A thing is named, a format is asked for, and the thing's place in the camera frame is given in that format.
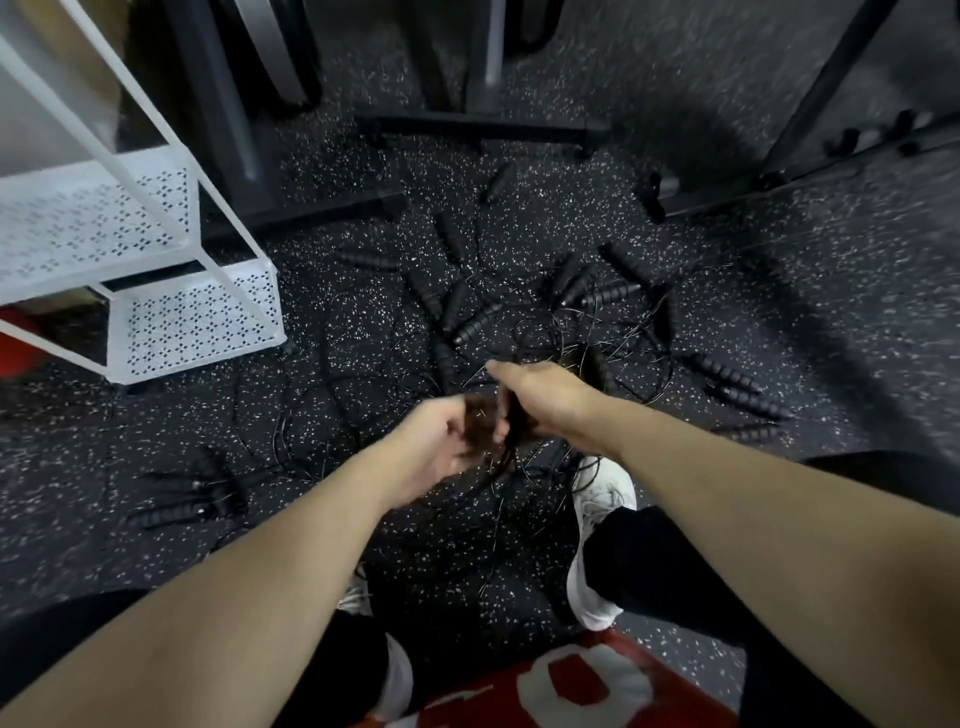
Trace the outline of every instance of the person's left hand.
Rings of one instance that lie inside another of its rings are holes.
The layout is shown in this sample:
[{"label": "person's left hand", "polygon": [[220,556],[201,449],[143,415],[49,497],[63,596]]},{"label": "person's left hand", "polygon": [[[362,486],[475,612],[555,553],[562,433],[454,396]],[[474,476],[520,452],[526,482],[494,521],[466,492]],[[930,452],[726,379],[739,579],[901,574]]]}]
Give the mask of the person's left hand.
[{"label": "person's left hand", "polygon": [[460,395],[421,402],[378,445],[398,476],[388,506],[399,508],[445,477],[475,468],[493,447],[496,398]]}]

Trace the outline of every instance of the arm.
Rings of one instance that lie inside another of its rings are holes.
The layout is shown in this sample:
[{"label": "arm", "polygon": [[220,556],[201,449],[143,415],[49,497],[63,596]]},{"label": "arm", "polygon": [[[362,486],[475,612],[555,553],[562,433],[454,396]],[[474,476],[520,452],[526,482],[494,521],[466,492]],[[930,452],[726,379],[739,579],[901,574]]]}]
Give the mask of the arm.
[{"label": "arm", "polygon": [[2,726],[269,726],[387,510],[474,464],[464,398],[432,400],[293,505],[107,624]]},{"label": "arm", "polygon": [[623,465],[767,628],[874,724],[957,724],[957,519],[606,397],[555,364],[488,368],[541,434]]}]

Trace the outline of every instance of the person's right hand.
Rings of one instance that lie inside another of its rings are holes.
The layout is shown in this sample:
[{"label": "person's right hand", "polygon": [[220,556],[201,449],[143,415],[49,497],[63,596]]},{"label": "person's right hand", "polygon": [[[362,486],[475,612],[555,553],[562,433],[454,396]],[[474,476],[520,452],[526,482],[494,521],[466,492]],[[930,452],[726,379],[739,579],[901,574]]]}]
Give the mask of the person's right hand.
[{"label": "person's right hand", "polygon": [[590,437],[589,421],[605,395],[550,361],[521,365],[491,359],[487,371],[500,382],[494,442],[502,444],[510,431],[507,413],[513,391],[533,420],[533,434],[562,437],[586,454],[601,451],[600,444]]}]

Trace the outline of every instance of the red object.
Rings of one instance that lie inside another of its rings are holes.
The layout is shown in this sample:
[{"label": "red object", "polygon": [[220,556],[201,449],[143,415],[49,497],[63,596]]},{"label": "red object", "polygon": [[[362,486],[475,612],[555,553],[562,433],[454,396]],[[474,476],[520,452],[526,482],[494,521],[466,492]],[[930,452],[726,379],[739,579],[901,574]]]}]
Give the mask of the red object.
[{"label": "red object", "polygon": [[[15,308],[0,308],[0,319],[30,333],[40,333],[36,324]],[[35,369],[45,356],[46,352],[37,347],[0,333],[0,377],[25,375]]]}]

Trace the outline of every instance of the black pants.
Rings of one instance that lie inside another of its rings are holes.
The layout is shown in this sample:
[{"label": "black pants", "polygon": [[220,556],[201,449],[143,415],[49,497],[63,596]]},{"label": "black pants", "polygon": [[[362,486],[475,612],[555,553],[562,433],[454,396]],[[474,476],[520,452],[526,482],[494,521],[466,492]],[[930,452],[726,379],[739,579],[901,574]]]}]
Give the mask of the black pants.
[{"label": "black pants", "polygon": [[[952,466],[890,452],[807,464],[960,515]],[[614,511],[588,539],[584,558],[587,582],[604,598],[746,650],[742,725],[809,725],[824,718],[843,726],[869,725],[760,624],[659,508]],[[0,632],[0,706],[146,593],[74,599]],[[336,612],[276,725],[296,725],[320,706],[324,724],[349,725],[375,704],[386,672],[386,635],[376,620]]]}]

